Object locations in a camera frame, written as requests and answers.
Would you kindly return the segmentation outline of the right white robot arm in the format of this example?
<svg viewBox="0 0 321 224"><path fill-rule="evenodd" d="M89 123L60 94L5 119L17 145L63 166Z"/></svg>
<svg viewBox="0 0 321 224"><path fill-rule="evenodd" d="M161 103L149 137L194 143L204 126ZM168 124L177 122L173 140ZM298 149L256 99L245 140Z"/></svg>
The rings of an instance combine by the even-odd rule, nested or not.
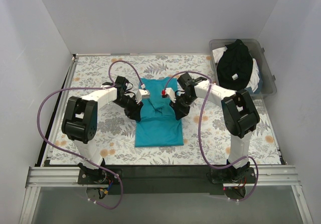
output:
<svg viewBox="0 0 321 224"><path fill-rule="evenodd" d="M230 154L227 164L214 166L209 161L206 164L215 170L227 169L227 177L232 182L241 181L245 177L244 166L248 165L250 139L260 121L259 114L249 92L245 89L234 91L220 87L210 77L200 74L196 79L191 77L190 71L178 73L178 83L182 93L165 86L162 97L170 99L170 106L175 112L177 120L186 117L190 105L197 99L211 102L220 107L223 112L224 123L229 131Z"/></svg>

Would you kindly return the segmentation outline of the teal t shirt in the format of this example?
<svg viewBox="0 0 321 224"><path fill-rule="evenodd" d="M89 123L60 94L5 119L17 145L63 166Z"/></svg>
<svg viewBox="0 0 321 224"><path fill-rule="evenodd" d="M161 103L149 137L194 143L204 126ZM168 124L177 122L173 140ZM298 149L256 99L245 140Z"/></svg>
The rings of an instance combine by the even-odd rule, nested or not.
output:
<svg viewBox="0 0 321 224"><path fill-rule="evenodd" d="M142 79L150 93L148 99L143 99L140 111L141 121L136 123L136 147L167 147L182 146L183 125L176 120L175 112L170 107L171 100L162 97L165 86L178 90L177 80L166 77L164 79Z"/></svg>

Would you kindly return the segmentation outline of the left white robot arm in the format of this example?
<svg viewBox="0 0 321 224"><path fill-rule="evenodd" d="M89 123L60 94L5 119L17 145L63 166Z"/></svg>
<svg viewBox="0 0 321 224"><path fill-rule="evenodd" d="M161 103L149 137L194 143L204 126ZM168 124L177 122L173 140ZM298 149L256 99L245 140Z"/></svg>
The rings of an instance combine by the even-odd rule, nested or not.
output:
<svg viewBox="0 0 321 224"><path fill-rule="evenodd" d="M103 183L107 177L106 170L100 167L103 157L94 141L99 110L109 103L115 103L124 109L129 119L139 122L142 100L150 97L144 84L136 94L130 96L128 84L125 77L118 76L115 83L105 82L100 90L81 97L72 96L67 101L62 132L77 147L79 155L84 157L84 163L80 167L90 170L89 177L97 184Z"/></svg>

